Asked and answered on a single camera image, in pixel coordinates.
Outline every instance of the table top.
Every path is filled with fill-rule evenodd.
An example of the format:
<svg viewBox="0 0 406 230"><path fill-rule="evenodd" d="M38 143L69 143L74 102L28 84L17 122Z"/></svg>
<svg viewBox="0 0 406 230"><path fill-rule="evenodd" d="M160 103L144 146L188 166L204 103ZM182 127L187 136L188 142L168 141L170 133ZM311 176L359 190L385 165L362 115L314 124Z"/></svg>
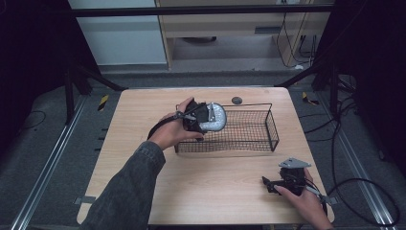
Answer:
<svg viewBox="0 0 406 230"><path fill-rule="evenodd" d="M261 181L280 180L279 163L294 157L309 169L322 194L322 184L289 92L278 87L160 88L125 90L118 102L86 196L98 197L150 129L175 106L193 96L198 103L232 104L242 98L249 109L271 111L280 142L275 151L223 150L175 153L158 175L149 224L282 224L304 223L282 197L269 194ZM81 223L90 204L80 206ZM328 206L331 221L334 214Z"/></svg>

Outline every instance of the finger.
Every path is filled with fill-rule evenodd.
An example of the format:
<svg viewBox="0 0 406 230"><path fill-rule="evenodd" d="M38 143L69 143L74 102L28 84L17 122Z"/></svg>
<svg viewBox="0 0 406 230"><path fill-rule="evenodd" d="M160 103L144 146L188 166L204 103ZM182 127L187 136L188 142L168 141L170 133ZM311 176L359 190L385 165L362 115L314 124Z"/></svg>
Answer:
<svg viewBox="0 0 406 230"><path fill-rule="evenodd" d="M186 139L203 138L202 133L200 133L200 132L192 132L192 131L186 131L185 136L186 136Z"/></svg>
<svg viewBox="0 0 406 230"><path fill-rule="evenodd" d="M313 182L313 177L310 175L310 172L308 171L307 168L304 168L304 177Z"/></svg>
<svg viewBox="0 0 406 230"><path fill-rule="evenodd" d="M178 106L178 110L181 112L185 112L186 110L186 106L188 106L188 104L193 100L193 97L189 97L188 99L186 99L185 101L183 101L182 103L179 104Z"/></svg>
<svg viewBox="0 0 406 230"><path fill-rule="evenodd" d="M171 117L171 116L173 116L173 115L175 115L175 113L169 113L169 114L165 115L164 117L162 117L161 120L159 120L159 121L161 122L162 120L165 120L165 119L167 119L168 117Z"/></svg>
<svg viewBox="0 0 406 230"><path fill-rule="evenodd" d="M283 186L275 186L274 187L283 197L285 197L287 200L290 202L294 203L294 200L296 200L298 197L292 192L290 192L288 189L284 188Z"/></svg>

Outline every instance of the hand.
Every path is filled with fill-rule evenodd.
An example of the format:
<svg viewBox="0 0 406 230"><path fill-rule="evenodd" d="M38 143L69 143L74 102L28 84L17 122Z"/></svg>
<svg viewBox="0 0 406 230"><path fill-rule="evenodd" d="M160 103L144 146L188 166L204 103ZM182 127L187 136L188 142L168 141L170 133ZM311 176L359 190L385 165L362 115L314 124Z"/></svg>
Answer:
<svg viewBox="0 0 406 230"><path fill-rule="evenodd" d="M306 168L304 176L313 182L313 178ZM333 226L323 210L319 198L307 189L302 191L300 196L292 194L282 186L275 186L275 189L283 195L299 211L299 214L310 223L315 229L332 229Z"/></svg>
<svg viewBox="0 0 406 230"><path fill-rule="evenodd" d="M178 106L178 110L181 112L185 112L186 106L192 100L193 98L188 98L180 103ZM161 119L161 121L170 116L173 116L174 114L174 112L167 114ZM193 138L203 138L203 134L200 132L186 131L183 127L182 119L176 119L159 127L148 139L148 141L154 142L161 148L161 150L165 150L183 140Z"/></svg>

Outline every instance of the black wire basket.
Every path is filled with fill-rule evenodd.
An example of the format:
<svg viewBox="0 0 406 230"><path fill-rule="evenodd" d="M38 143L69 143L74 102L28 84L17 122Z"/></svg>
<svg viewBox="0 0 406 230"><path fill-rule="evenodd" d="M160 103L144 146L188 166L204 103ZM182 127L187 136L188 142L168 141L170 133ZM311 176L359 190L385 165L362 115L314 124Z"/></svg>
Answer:
<svg viewBox="0 0 406 230"><path fill-rule="evenodd" d="M274 151L279 143L278 132L268 110L227 110L226 126L218 132L208 132L203 141L188 139L175 146L176 152L208 152L220 150Z"/></svg>

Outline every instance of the right hand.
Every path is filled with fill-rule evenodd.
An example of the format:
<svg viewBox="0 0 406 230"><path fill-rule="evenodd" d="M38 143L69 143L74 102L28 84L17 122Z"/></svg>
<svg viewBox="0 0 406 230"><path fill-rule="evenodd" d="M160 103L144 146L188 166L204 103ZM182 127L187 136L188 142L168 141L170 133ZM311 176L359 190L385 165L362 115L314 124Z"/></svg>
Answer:
<svg viewBox="0 0 406 230"><path fill-rule="evenodd" d="M304 176L313 182L313 178L306 168ZM332 229L333 226L323 210L319 198L307 189L297 196L282 186L275 186L275 189L299 211L299 214L315 229Z"/></svg>

